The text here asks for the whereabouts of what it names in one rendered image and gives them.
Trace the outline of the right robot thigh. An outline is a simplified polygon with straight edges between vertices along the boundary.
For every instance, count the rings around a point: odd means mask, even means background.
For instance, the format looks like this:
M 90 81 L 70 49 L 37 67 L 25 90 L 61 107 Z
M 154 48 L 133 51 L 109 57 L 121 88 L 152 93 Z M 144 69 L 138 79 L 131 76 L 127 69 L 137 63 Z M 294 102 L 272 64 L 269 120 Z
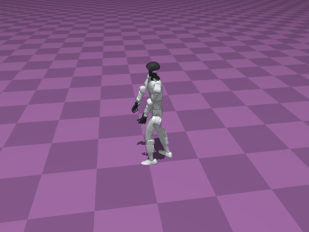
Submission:
M 152 114 L 152 116 L 153 116 L 153 114 Z M 161 129 L 161 123 L 160 123 L 160 125 L 156 125 L 155 129 L 156 129 L 156 131 L 157 131 L 157 133 L 160 137 L 164 137 L 166 135 L 165 130 Z

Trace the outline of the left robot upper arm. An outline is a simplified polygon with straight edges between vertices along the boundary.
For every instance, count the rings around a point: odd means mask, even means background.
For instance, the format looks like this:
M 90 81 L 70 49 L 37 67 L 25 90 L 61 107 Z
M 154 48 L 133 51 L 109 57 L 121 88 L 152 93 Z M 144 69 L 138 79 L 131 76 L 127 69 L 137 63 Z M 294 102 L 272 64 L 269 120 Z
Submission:
M 160 87 L 160 85 L 159 84 L 155 84 L 154 85 L 154 87 L 153 87 L 153 92 L 152 92 L 152 95 L 151 95 L 151 99 L 149 98 L 146 102 L 147 102 L 147 105 L 149 104 L 149 103 L 155 103 L 155 101 L 156 101 L 156 99 L 157 99 L 157 97 L 158 97 L 158 95 L 160 94 L 160 92 L 161 92 L 161 87 Z

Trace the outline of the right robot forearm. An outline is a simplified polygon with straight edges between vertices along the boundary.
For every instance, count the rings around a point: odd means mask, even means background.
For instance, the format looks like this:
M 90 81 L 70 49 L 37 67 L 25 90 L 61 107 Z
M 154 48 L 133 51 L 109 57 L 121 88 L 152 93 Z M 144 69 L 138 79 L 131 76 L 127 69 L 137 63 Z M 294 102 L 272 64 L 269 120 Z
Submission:
M 138 102 L 138 105 L 141 104 L 141 100 L 142 100 L 143 96 L 144 96 L 144 93 L 141 93 L 140 90 L 139 90 L 139 94 L 136 98 L 136 102 Z

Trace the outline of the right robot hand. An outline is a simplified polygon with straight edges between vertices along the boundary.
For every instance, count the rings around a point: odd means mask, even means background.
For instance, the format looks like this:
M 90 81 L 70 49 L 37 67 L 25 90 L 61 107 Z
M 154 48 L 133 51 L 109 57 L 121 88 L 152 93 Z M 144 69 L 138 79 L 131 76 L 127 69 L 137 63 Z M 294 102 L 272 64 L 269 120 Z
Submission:
M 135 105 L 132 107 L 132 112 L 135 113 L 136 109 L 138 110 L 138 102 L 135 102 Z

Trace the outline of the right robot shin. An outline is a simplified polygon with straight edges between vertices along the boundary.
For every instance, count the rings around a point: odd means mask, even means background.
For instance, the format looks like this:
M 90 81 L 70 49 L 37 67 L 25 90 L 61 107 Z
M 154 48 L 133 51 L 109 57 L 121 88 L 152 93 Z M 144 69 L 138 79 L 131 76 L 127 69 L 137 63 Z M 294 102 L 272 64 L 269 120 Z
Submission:
M 165 129 L 163 129 L 163 130 L 165 130 Z M 166 130 L 165 130 L 165 132 L 166 132 Z M 163 145 L 165 152 L 168 153 L 169 152 L 169 146 L 168 146 L 169 142 L 168 142 L 167 134 L 164 137 L 159 136 L 159 140 L 160 140 L 161 144 Z

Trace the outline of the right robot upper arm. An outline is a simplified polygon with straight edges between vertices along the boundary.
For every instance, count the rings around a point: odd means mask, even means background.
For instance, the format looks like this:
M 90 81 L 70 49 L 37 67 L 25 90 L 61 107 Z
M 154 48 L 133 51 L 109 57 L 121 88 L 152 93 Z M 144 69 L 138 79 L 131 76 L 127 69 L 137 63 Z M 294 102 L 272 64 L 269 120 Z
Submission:
M 146 79 L 146 81 L 144 82 L 144 86 L 140 86 L 140 88 L 139 88 L 141 93 L 145 93 L 146 90 L 148 89 L 148 87 L 147 87 L 148 78 L 149 78 L 149 74 L 147 75 L 147 79 Z

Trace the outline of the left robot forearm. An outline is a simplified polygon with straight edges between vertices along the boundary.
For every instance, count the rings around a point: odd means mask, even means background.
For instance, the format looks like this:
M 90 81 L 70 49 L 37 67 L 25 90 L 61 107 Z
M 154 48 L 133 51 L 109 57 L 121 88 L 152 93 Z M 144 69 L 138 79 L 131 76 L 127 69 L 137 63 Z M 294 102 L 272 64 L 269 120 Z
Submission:
M 145 108 L 145 110 L 144 110 L 144 116 L 143 116 L 143 117 L 147 117 L 147 116 L 148 116 L 150 110 L 153 108 L 153 105 L 154 105 L 154 104 L 153 104 L 152 102 L 149 103 L 148 105 L 146 105 L 146 108 Z

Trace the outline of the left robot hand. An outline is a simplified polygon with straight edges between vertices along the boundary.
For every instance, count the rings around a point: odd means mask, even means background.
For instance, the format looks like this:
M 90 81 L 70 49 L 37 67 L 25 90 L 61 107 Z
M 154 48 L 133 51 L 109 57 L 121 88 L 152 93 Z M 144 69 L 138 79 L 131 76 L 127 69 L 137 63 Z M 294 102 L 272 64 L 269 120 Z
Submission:
M 143 113 L 143 115 L 142 115 L 142 117 L 140 118 L 140 119 L 137 119 L 137 121 L 138 121 L 138 123 L 142 123 L 142 124 L 145 124 L 146 123 L 146 118 L 147 117 L 143 117 L 144 116 L 144 113 Z M 140 120 L 140 121 L 139 121 Z

